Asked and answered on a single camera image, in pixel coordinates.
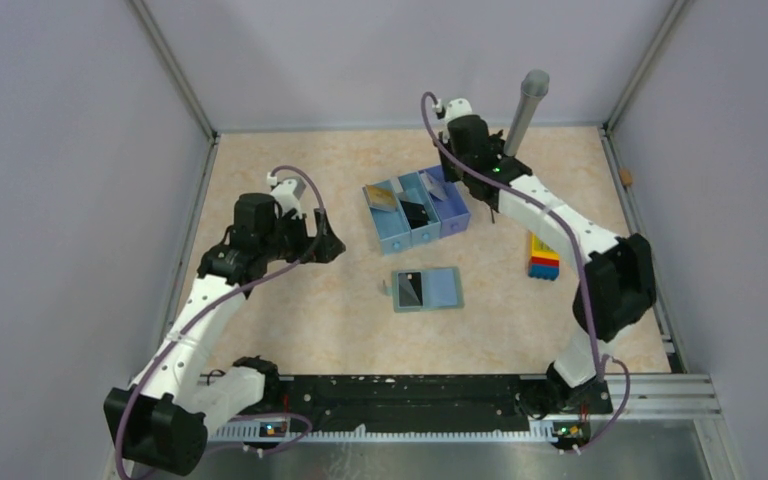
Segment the green leather card holder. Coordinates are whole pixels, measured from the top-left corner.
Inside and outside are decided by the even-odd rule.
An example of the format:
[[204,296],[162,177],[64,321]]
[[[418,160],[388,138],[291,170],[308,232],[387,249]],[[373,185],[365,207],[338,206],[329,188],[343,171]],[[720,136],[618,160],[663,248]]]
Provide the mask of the green leather card holder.
[[[423,281],[423,306],[402,309],[397,306],[396,274],[419,271]],[[460,271],[457,267],[435,267],[427,269],[394,270],[388,279],[381,282],[382,292],[389,296],[395,313],[461,309],[465,301]]]

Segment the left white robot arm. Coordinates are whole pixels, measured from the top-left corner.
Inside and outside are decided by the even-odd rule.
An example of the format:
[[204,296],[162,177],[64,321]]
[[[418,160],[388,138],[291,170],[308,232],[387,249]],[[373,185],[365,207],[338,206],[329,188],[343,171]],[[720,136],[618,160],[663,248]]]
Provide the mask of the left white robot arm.
[[111,389],[105,399],[121,479],[131,476],[128,462],[149,473],[187,475],[221,426],[248,407],[263,414],[279,404],[280,386],[255,367],[232,366],[215,383],[200,383],[220,334],[255,287],[303,264],[328,264],[346,250],[309,175],[278,166],[266,182],[269,192],[237,199],[232,224],[202,255],[158,350],[128,387]]

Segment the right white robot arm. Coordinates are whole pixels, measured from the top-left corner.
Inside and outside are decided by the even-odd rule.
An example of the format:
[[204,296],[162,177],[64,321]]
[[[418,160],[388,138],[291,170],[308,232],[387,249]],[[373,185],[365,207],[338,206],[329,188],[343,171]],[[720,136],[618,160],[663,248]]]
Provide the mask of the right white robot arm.
[[474,199],[535,234],[575,271],[578,327],[526,396],[539,413],[574,411],[603,378],[614,342],[656,302],[650,242],[639,233],[622,236],[603,228],[556,196],[507,153],[504,134],[491,132],[467,100],[443,102],[427,92],[421,112],[442,123],[432,140],[446,180],[462,183]]

